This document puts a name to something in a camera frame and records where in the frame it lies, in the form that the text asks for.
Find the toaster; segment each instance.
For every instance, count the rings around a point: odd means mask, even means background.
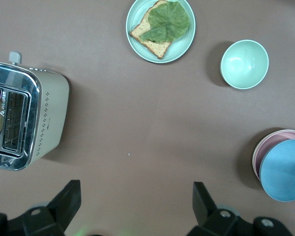
[[[9,58],[0,62],[0,169],[19,171],[59,144],[69,84],[49,69],[19,65],[19,52]]]

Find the dotted pattern on toaster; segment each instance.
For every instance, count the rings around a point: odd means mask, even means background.
[[[46,93],[46,98],[45,98],[45,104],[42,107],[42,109],[45,108],[43,110],[45,113],[44,113],[44,119],[43,119],[42,129],[40,130],[41,131],[41,134],[40,134],[40,137],[39,137],[39,143],[38,143],[38,148],[37,148],[37,154],[36,154],[36,156],[38,156],[40,154],[40,150],[42,148],[42,142],[44,140],[44,131],[45,131],[45,127],[47,125],[47,120],[48,120],[47,119],[47,116],[48,116],[48,105],[49,105],[48,104],[48,101],[49,101],[48,95],[49,95],[49,93],[47,92]]]

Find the stacked bowls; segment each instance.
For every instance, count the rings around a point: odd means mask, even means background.
[[[295,200],[295,130],[279,130],[256,146],[252,166],[265,192],[275,200]]]

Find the green lettuce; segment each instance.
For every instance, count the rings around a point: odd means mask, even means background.
[[[183,36],[190,25],[185,9],[177,1],[169,1],[152,9],[147,20],[150,30],[140,36],[141,41],[173,42]]]

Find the toast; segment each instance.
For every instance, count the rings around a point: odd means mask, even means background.
[[[130,32],[130,35],[135,38],[139,43],[145,46],[151,53],[157,56],[158,59],[162,59],[167,52],[172,42],[155,43],[150,40],[141,41],[140,36],[150,30],[150,24],[148,22],[149,12],[157,8],[159,5],[166,3],[166,0],[157,1],[152,7],[150,7],[144,14],[141,22]]]

